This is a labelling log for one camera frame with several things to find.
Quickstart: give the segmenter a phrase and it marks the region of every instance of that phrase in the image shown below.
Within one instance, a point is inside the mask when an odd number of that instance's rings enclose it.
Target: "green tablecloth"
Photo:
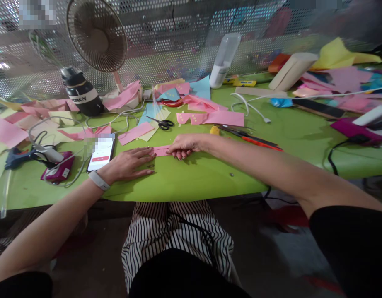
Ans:
[[[230,94],[235,91],[232,86],[223,86],[212,90],[212,100],[224,106],[230,106],[238,99]],[[245,118],[245,126],[255,129],[255,136],[279,144],[287,153],[298,156],[318,167],[331,171],[327,155],[331,147],[345,140],[339,132],[330,128],[330,122],[324,118],[294,108],[275,108],[267,98],[252,102],[271,124],[266,124],[254,110]],[[186,106],[168,108],[171,111],[169,120],[176,123],[176,112],[186,110]],[[244,106],[237,106],[236,111],[245,112]],[[113,119],[113,116],[103,115],[90,121],[90,125],[99,125]],[[135,120],[130,120],[134,127]],[[116,130],[123,128],[126,120],[112,124]],[[212,125],[191,125],[189,122],[180,128],[175,125],[170,131],[158,130],[155,135],[145,142],[132,141],[125,146],[119,142],[115,146],[115,154],[119,152],[145,146],[162,146],[173,142],[182,133],[209,133]],[[230,133],[222,133],[225,137],[239,139]],[[62,143],[59,151],[81,149],[83,142]],[[363,178],[382,175],[382,147],[380,149],[346,145],[338,148],[333,154],[340,175],[344,178]],[[104,194],[104,198],[113,201],[193,201],[262,192],[267,187],[242,173],[231,165],[209,156],[205,153],[192,154],[185,161],[178,161],[171,156],[156,158],[152,163],[156,173],[152,176],[127,183],[116,183]],[[76,175],[81,165],[81,157],[75,159],[68,181]],[[55,187],[46,184],[39,178],[44,166],[37,162],[24,163],[12,172],[8,209],[22,209],[42,205],[54,204],[71,192],[87,178],[84,172],[69,188]],[[4,179],[0,180],[0,206],[4,188]]]

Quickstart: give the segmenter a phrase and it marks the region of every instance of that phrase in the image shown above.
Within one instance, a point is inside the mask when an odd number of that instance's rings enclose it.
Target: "black water bottle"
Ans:
[[[98,116],[104,111],[103,103],[93,85],[85,79],[83,72],[74,67],[61,69],[61,76],[70,99],[86,116]]]

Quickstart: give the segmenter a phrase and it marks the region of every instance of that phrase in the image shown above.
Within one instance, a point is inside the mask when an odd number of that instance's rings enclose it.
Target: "striped pants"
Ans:
[[[121,254],[127,290],[141,265],[169,248],[194,255],[230,281],[233,247],[206,201],[137,202]]]

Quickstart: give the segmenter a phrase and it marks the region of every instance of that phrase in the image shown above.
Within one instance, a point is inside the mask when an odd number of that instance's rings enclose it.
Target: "electric fan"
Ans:
[[[79,55],[93,68],[112,72],[122,92],[118,69],[125,62],[126,35],[111,6],[103,0],[70,0],[67,29]]]

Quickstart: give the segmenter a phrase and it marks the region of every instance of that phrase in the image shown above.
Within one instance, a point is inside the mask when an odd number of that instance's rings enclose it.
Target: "metal mesh wall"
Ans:
[[[318,53],[338,36],[355,51],[382,43],[382,0],[337,1],[338,9],[297,7],[296,2],[108,0],[128,40],[120,78],[124,85],[139,79],[150,86],[178,77],[204,77],[212,69],[221,38],[229,32],[242,35],[230,68],[233,74],[263,71],[280,52]],[[81,69],[98,92],[115,88],[111,74],[90,67],[73,48],[65,24],[67,3],[57,1],[57,25],[39,34],[63,65]],[[19,30],[18,6],[18,0],[0,0],[0,94],[12,101],[24,94],[65,98],[58,67],[42,60],[28,31]]]

